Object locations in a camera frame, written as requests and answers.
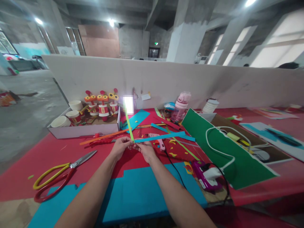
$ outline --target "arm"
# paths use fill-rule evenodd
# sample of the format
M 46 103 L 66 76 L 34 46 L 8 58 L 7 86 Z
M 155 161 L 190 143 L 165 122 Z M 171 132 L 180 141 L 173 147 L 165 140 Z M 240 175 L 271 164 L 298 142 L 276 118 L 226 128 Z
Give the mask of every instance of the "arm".
M 216 227 L 193 196 L 158 159 L 150 142 L 135 144 L 134 148 L 142 153 L 151 166 L 169 213 L 178 227 Z
M 61 215 L 56 228 L 94 226 L 116 162 L 131 144 L 129 137 L 116 140 L 110 154 Z

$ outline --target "concrete floor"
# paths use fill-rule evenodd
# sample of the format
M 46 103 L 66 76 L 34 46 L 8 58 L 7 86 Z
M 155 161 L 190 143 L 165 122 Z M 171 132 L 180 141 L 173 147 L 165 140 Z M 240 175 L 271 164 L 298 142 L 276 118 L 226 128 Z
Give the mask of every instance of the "concrete floor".
M 2 174 L 48 134 L 46 126 L 67 109 L 68 104 L 49 70 L 0 76 L 0 81 L 15 94 L 38 92 L 32 97 L 20 96 L 21 100 L 16 105 L 0 107 Z

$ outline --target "table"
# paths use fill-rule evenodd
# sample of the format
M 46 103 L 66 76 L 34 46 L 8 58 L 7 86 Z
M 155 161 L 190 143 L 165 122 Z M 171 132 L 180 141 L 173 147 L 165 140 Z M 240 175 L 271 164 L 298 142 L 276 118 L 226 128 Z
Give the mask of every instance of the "table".
M 244 118 L 244 123 L 252 123 L 252 122 L 263 122 L 265 124 L 271 124 L 278 130 L 281 130 L 287 134 L 291 134 L 299 140 L 304 141 L 304 113 L 297 113 L 300 119 L 284 119 L 284 120 L 271 120 L 256 113 L 251 112 L 246 108 L 239 108 L 239 109 L 217 109 L 217 113 L 222 115 L 223 117 L 230 117 L 235 114 L 241 114 Z M 159 133 L 159 131 L 154 128 L 143 128 L 143 129 L 136 129 L 134 130 L 135 137 L 145 133 Z M 79 147 L 79 142 L 85 141 L 85 138 L 81 139 L 55 139 L 51 134 L 47 135 L 42 141 L 40 141 L 34 148 L 32 148 L 24 157 L 26 157 L 27 161 L 33 159 L 33 154 L 37 155 L 40 154 L 36 159 L 47 159 L 47 166 L 52 167 L 58 164 L 62 164 L 62 160 L 69 159 L 66 162 L 73 162 L 74 160 L 78 159 L 82 156 L 83 152 L 90 152 L 91 148 Z M 208 161 L 209 159 L 207 156 L 202 152 L 200 148 L 186 145 L 189 150 L 191 150 L 197 157 L 201 158 L 204 161 Z M 97 153 L 94 160 L 99 161 L 98 163 L 84 163 L 83 165 L 78 167 L 77 175 L 71 179 L 71 183 L 73 184 L 80 184 L 83 182 L 87 182 L 88 178 L 95 172 L 97 167 L 101 164 L 104 158 L 108 155 L 112 148 L 111 144 L 102 145 L 102 153 Z M 182 147 L 174 146 L 175 153 L 178 155 L 182 155 L 183 159 L 185 160 L 192 160 L 191 155 L 185 155 Z M 42 156 L 43 154 L 52 154 L 53 156 Z M 160 156 L 160 160 L 164 164 L 168 164 L 169 161 L 165 156 Z M 172 159 L 172 162 L 180 162 L 181 159 Z M 26 185 L 30 186 L 28 190 L 23 189 L 20 191 L 20 199 L 18 200 L 11 200 L 10 202 L 2 202 L 0 203 L 0 211 L 4 210 L 5 207 L 11 208 L 11 215 L 5 217 L 5 221 L 7 224 L 22 221 L 22 223 L 29 222 L 32 216 L 34 215 L 35 211 L 38 209 L 38 204 L 33 202 L 31 199 L 34 195 L 34 191 L 32 190 L 32 185 L 36 178 L 40 175 L 40 173 L 35 173 L 35 170 L 42 169 L 46 170 L 46 163 L 45 161 L 39 161 L 39 163 L 34 163 L 35 165 L 27 165 L 27 170 L 24 170 L 23 173 L 19 174 L 24 179 L 26 179 Z M 21 162 L 17 162 L 15 164 L 19 167 L 24 167 Z M 147 167 L 148 164 L 144 161 L 143 157 L 137 152 L 130 152 L 129 156 L 125 158 L 123 161 L 118 162 L 117 166 L 113 172 L 112 178 L 121 177 L 124 170 L 133 169 L 133 168 L 142 168 Z M 278 198 L 286 195 L 291 195 L 295 193 L 304 192 L 304 177 L 301 174 L 304 171 L 304 164 L 296 159 L 292 161 L 287 161 L 284 163 L 278 163 L 271 165 L 271 168 L 278 172 L 281 176 L 273 178 L 271 180 L 265 181 L 263 183 L 256 184 L 251 187 L 247 187 L 242 190 L 234 190 L 230 188 L 231 197 L 233 202 L 236 206 L 241 206 L 245 204 L 250 204 L 254 202 L 259 202 L 263 200 L 269 200 L 273 198 Z M 32 180 L 27 180 L 27 177 L 35 174 Z M 4 181 L 4 185 L 7 184 L 5 179 L 1 177 L 2 183 Z M 204 192 L 204 196 L 207 199 L 207 202 L 212 206 L 215 204 L 219 204 L 225 197 L 226 191 L 221 191 L 216 195 L 212 195 L 210 193 Z M 20 210 L 21 205 L 28 205 L 26 206 L 27 210 Z

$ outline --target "pink water bottle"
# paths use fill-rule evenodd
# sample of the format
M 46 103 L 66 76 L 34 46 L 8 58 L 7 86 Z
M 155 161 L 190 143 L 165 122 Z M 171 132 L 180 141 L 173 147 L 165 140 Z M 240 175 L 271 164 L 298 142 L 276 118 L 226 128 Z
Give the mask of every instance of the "pink water bottle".
M 176 121 L 180 121 L 183 117 L 183 114 L 185 113 L 185 110 L 188 107 L 188 102 L 191 98 L 191 93 L 184 91 L 180 94 L 178 97 L 176 103 L 175 103 L 175 109 L 171 115 L 171 120 L 173 123 Z

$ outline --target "hand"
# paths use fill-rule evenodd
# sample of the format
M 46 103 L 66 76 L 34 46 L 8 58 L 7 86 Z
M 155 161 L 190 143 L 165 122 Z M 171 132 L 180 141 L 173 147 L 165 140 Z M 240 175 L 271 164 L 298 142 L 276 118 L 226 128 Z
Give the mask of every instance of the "hand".
M 133 148 L 141 152 L 143 158 L 149 164 L 152 161 L 152 159 L 156 157 L 152 144 L 149 141 L 143 143 L 136 143 L 133 145 Z
M 117 160 L 121 159 L 124 150 L 128 147 L 128 149 L 132 149 L 132 140 L 129 137 L 121 137 L 116 139 L 114 146 L 110 152 L 110 155 L 116 157 Z

